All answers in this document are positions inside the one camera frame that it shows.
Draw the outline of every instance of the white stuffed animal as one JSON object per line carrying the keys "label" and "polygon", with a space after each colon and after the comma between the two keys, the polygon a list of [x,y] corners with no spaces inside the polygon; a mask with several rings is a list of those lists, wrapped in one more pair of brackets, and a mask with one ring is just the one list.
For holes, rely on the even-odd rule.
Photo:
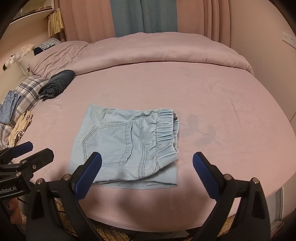
{"label": "white stuffed animal", "polygon": [[28,54],[29,52],[31,52],[34,49],[34,45],[33,44],[28,44],[25,45],[24,47],[22,47],[22,51],[21,52],[17,52],[15,55],[10,56],[6,61],[5,64],[3,66],[3,70],[8,69],[10,66],[13,65],[13,63],[19,59],[21,59],[22,57],[24,57],[26,54]]}

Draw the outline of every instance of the yellow tassel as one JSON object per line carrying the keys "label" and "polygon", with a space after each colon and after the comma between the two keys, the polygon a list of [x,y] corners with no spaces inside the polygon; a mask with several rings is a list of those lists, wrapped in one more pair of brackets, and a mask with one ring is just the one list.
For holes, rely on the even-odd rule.
{"label": "yellow tassel", "polygon": [[61,11],[58,8],[48,17],[48,37],[51,37],[64,29]]}

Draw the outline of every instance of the folded blue jeans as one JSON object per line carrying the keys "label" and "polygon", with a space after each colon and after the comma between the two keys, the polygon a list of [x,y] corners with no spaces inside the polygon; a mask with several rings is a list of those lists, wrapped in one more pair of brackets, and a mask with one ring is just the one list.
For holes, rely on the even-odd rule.
{"label": "folded blue jeans", "polygon": [[0,106],[0,123],[11,124],[13,113],[17,106],[20,96],[14,90],[10,90]]}
{"label": "folded blue jeans", "polygon": [[93,152],[102,155],[97,185],[154,189],[177,185],[177,134],[173,110],[122,110],[91,103],[75,138],[69,172]]}

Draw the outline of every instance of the metal bolt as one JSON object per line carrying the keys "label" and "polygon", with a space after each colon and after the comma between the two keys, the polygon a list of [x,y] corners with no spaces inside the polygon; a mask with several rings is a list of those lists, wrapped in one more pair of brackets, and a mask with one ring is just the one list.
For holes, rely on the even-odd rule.
{"label": "metal bolt", "polygon": [[258,178],[255,178],[255,177],[254,177],[254,178],[252,178],[252,181],[253,181],[253,183],[256,183],[256,184],[257,184],[257,183],[259,183],[259,180],[258,180]]}
{"label": "metal bolt", "polygon": [[71,178],[71,175],[70,174],[66,174],[66,175],[63,176],[63,179],[65,181],[68,181],[70,178]]}
{"label": "metal bolt", "polygon": [[229,180],[232,179],[232,176],[230,174],[225,174],[224,175],[224,179],[227,180],[227,181],[229,181]]}
{"label": "metal bolt", "polygon": [[44,179],[43,178],[39,178],[37,181],[36,181],[36,184],[41,184],[43,183]]}

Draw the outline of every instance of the power outlet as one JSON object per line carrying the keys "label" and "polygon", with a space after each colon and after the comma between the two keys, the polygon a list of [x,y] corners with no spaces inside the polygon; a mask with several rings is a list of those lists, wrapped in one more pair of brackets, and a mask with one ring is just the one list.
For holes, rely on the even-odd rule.
{"label": "power outlet", "polygon": [[291,37],[289,34],[285,33],[285,32],[283,32],[283,41],[296,49],[296,41],[295,41],[295,39],[293,37]]}

